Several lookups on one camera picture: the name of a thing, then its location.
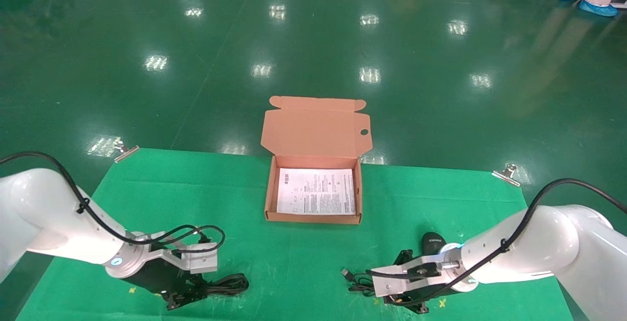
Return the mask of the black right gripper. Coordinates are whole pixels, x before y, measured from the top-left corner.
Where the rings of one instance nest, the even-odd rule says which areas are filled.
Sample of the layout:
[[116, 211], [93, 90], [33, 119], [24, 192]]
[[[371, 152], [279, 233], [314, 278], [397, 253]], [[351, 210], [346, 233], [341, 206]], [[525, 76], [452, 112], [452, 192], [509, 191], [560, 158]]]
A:
[[[403, 265], [414, 259], [412, 249], [405, 249], [400, 251], [395, 259], [395, 265]], [[444, 297], [454, 294], [463, 294], [472, 291], [472, 281], [470, 279], [464, 279], [461, 282], [446, 288], [448, 283], [438, 283], [436, 278], [421, 278], [421, 279], [401, 279], [403, 282], [409, 284], [418, 284], [417, 288], [408, 289], [405, 292], [398, 295], [387, 295], [384, 297], [384, 303], [396, 307], [404, 307], [415, 314], [422, 315], [428, 314], [429, 308], [426, 305], [430, 299]]]

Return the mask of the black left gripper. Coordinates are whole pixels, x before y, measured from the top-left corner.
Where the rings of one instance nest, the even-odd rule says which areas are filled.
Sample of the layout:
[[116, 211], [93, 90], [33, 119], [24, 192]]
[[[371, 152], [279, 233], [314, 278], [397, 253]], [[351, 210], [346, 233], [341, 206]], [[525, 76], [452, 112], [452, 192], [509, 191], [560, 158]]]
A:
[[153, 294], [166, 295], [167, 310], [175, 310], [208, 297], [208, 282], [165, 260], [145, 262], [134, 274], [121, 279]]

